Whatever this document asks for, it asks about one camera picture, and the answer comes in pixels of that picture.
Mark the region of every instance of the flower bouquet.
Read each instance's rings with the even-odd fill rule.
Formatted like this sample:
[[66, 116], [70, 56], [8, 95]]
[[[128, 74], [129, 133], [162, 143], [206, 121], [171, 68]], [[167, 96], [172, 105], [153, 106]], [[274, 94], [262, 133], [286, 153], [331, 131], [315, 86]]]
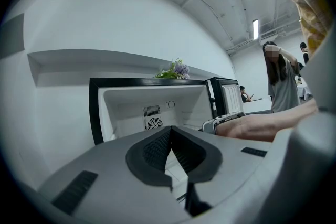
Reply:
[[157, 79], [189, 79], [189, 66], [182, 63], [182, 60], [177, 59], [172, 62], [169, 70], [162, 70], [155, 76]]

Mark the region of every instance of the woman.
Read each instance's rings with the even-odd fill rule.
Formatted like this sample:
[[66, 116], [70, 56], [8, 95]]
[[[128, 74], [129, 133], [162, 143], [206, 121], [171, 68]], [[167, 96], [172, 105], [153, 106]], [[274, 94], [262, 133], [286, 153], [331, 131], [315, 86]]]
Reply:
[[299, 74], [298, 60], [289, 52], [268, 41], [263, 46], [268, 75], [268, 95], [272, 97], [272, 113], [294, 108], [300, 104], [295, 76]]

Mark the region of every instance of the black vent slot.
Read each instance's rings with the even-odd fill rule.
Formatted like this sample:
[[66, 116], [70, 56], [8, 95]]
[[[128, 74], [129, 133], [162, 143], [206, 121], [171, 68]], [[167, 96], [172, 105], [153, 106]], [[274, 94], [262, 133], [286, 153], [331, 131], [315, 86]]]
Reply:
[[170, 129], [160, 137], [147, 144], [143, 149], [145, 161], [155, 169], [164, 172], [167, 157], [171, 150]]
[[59, 210], [71, 215], [95, 182], [98, 174], [81, 172], [52, 202]]
[[241, 152], [245, 152], [251, 155], [256, 155], [259, 157], [265, 157], [267, 154], [267, 151], [262, 151], [262, 150], [257, 150], [255, 148], [251, 148], [251, 147], [244, 147]]
[[174, 129], [172, 130], [172, 149], [187, 174], [200, 165], [206, 157], [206, 152], [201, 146]]

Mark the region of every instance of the green leaves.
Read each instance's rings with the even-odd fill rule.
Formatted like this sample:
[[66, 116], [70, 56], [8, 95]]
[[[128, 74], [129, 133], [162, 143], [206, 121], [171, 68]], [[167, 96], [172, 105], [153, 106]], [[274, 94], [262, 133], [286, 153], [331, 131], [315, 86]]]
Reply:
[[172, 62], [172, 65], [169, 70], [162, 70], [159, 74], [155, 76], [157, 79], [183, 79], [183, 76], [175, 72], [176, 63], [182, 63], [181, 59], [177, 59], [175, 62]]

